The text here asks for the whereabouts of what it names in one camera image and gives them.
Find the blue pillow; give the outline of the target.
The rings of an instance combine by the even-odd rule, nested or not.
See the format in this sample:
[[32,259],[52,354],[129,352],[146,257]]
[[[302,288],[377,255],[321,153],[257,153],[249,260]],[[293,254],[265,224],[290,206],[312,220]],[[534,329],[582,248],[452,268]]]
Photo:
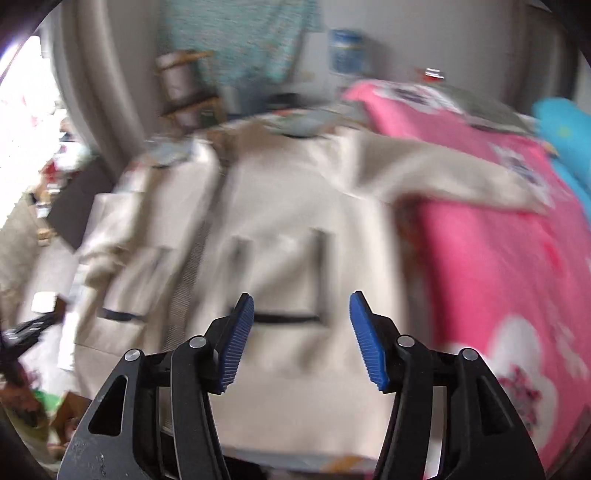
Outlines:
[[575,182],[573,191],[590,205],[590,115],[565,98],[536,102],[533,114],[538,136],[556,151],[561,173]]

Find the blue water jug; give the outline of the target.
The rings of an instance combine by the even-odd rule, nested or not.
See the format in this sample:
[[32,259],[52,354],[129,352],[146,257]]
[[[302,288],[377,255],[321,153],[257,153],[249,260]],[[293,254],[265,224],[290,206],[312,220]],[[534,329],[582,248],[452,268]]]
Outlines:
[[365,37],[352,29],[329,31],[329,65],[341,75],[360,76],[365,70]]

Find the wooden chair black seat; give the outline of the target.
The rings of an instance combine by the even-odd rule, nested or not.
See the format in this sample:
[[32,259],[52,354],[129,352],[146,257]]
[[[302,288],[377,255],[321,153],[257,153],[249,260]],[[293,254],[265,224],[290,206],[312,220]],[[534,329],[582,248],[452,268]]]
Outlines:
[[219,125],[228,120],[218,88],[211,50],[176,50],[155,60],[155,72],[164,104],[160,117],[182,134],[207,128],[204,113]]

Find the fruit pattern tablecloth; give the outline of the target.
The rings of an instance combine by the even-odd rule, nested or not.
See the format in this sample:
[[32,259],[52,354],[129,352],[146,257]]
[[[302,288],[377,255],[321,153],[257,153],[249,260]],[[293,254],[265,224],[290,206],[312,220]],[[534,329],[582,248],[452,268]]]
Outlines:
[[195,144],[206,141],[209,133],[235,130],[252,122],[263,123],[273,134],[297,139],[322,136],[337,126],[373,129],[373,122],[362,102],[342,101],[314,108],[273,111],[229,120],[181,137],[156,135],[146,142],[145,153],[139,157],[139,161],[149,167],[169,168],[194,156],[197,153]]

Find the teal floral wall cloth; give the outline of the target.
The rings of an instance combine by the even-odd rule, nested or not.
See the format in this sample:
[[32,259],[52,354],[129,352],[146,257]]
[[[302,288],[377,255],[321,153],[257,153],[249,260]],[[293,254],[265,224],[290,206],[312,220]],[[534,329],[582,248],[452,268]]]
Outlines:
[[246,78],[280,84],[304,34],[321,31],[317,1],[162,1],[158,51],[212,51],[224,85]]

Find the beige hooded jacket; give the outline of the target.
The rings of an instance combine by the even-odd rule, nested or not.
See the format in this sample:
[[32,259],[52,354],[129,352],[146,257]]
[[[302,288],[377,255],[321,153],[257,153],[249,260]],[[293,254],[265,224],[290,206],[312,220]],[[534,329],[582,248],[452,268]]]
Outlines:
[[199,139],[173,166],[141,157],[95,198],[78,251],[80,390],[95,396],[127,350],[174,347],[249,293],[260,313],[305,321],[252,327],[235,383],[212,401],[221,442],[375,457],[392,398],[370,384],[349,295],[408,326],[394,207],[424,197],[544,212],[546,200],[506,167],[369,131],[297,140],[250,122],[225,138],[228,161]]

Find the red lighter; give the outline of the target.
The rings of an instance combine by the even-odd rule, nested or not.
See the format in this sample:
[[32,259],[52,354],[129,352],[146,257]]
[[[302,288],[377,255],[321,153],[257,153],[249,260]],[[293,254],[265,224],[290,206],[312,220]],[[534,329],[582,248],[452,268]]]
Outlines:
[[425,83],[439,83],[445,80],[445,75],[439,69],[426,68],[422,73],[422,81]]

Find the dark grey cabinet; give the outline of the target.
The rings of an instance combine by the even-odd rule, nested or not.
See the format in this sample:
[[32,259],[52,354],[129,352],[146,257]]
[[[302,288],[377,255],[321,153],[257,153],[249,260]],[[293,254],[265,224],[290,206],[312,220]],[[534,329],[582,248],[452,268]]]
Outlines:
[[113,187],[114,177],[105,161],[94,157],[52,201],[47,223],[71,250],[82,244],[95,196]]

